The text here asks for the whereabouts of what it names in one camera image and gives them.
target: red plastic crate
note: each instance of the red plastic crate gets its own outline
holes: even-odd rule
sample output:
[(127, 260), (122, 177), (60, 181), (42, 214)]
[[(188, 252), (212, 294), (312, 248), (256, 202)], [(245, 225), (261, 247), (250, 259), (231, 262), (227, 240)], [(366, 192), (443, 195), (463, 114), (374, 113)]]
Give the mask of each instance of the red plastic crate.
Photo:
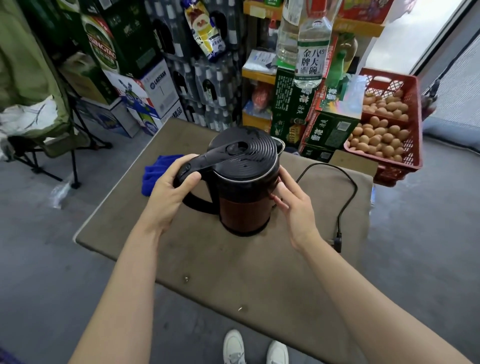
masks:
[(402, 90), (404, 93), (403, 102), (408, 105), (408, 121), (406, 122), (369, 112), (362, 113), (361, 119), (362, 124), (367, 124), (372, 116), (377, 116), (379, 119), (387, 119), (388, 126), (398, 125), (400, 128), (410, 131), (408, 139), (403, 142), (405, 153), (402, 163), (379, 158), (370, 154), (350, 151), (347, 146), (344, 145), (345, 150), (349, 153), (377, 161), (379, 165), (375, 178), (373, 179), (374, 182), (393, 187), (397, 181), (404, 179), (408, 173), (416, 172), (423, 166), (421, 103), (418, 80), (415, 76), (370, 68), (362, 68), (360, 74), (368, 78), (366, 92), (372, 92), (376, 96), (387, 98), (396, 91)]

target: electric kettle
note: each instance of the electric kettle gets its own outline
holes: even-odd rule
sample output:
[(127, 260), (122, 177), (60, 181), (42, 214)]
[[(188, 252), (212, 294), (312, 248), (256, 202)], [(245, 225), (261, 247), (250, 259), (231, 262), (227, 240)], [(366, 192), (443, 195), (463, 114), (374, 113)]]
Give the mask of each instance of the electric kettle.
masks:
[(239, 236), (261, 232), (270, 220), (280, 154), (285, 143), (251, 126), (228, 128), (218, 134), (207, 152), (185, 163), (174, 187), (198, 171), (207, 184), (212, 202), (192, 193), (183, 203), (200, 212), (219, 215), (223, 226)]

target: brown tabletop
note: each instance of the brown tabletop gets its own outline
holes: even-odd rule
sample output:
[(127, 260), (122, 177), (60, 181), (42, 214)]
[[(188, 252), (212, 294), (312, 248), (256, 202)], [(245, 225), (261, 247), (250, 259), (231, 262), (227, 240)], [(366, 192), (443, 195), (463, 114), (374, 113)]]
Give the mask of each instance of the brown tabletop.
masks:
[[(204, 153), (215, 135), (210, 129), (170, 119), (80, 228), (75, 241), (117, 259), (147, 203), (141, 195), (144, 167), (159, 155)], [(297, 178), (312, 160), (283, 153), (280, 162)], [(342, 256), (356, 266), (369, 227), (372, 178), (347, 172), (359, 190), (342, 217)], [(205, 183), (200, 183), (193, 192), (208, 198)], [(332, 167), (315, 166), (299, 184), (311, 197), (320, 234), (331, 240), (337, 214), (353, 190), (350, 181)], [(317, 359), (353, 360), (355, 344), (312, 271), (290, 246), (278, 209), (263, 232), (242, 238), (227, 232), (218, 217), (181, 205), (160, 239), (156, 280)]]

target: hand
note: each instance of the hand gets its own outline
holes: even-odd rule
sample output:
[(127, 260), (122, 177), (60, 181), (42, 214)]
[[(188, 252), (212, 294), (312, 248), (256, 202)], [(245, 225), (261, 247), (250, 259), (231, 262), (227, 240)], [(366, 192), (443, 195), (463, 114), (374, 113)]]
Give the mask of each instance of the hand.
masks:
[(160, 233), (168, 230), (183, 198), (198, 184), (202, 176), (199, 172), (194, 172), (177, 188), (173, 188), (173, 179), (180, 167), (197, 155), (189, 154), (178, 158), (156, 181), (137, 225), (148, 231), (156, 230)]
[(304, 244), (320, 237), (315, 225), (312, 202), (282, 166), (279, 174), (281, 182), (276, 187), (283, 201), (275, 195), (273, 200), (287, 218), (292, 246), (296, 250), (301, 250)]

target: finger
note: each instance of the finger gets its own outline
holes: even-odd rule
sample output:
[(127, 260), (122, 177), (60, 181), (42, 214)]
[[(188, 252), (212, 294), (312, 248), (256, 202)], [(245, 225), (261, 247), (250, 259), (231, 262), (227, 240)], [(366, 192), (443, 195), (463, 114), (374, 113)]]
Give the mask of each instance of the finger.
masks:
[(198, 154), (188, 154), (186, 156), (180, 157), (177, 160), (175, 160), (170, 167), (165, 171), (165, 173), (162, 176), (162, 179), (170, 184), (173, 183), (173, 179), (177, 175), (179, 169), (181, 166), (183, 166), (185, 163), (187, 163), (190, 159), (197, 157)]
[(295, 182), (292, 176), (290, 176), (290, 173), (287, 172), (285, 168), (280, 166), (280, 169), (278, 170), (280, 174), (280, 178), (282, 179), (282, 182), (285, 184), (285, 186), (292, 191), (292, 193), (298, 197), (302, 198), (305, 195), (305, 192), (302, 191), (300, 186)]
[(201, 179), (202, 175), (200, 174), (200, 172), (193, 172), (191, 175), (185, 178), (183, 183), (179, 187), (177, 187), (175, 191), (180, 194), (183, 200), (187, 193), (193, 190), (196, 185), (198, 185), (198, 182), (200, 182)]
[(288, 205), (280, 200), (280, 197), (278, 196), (273, 196), (273, 201), (276, 203), (277, 207), (284, 213), (288, 213)]
[(279, 182), (278, 185), (276, 185), (276, 188), (278, 190), (278, 194), (280, 195), (281, 198), (289, 205), (292, 206), (292, 204), (295, 203), (295, 201), (298, 200), (298, 197), (296, 197), (286, 186), (283, 182)]

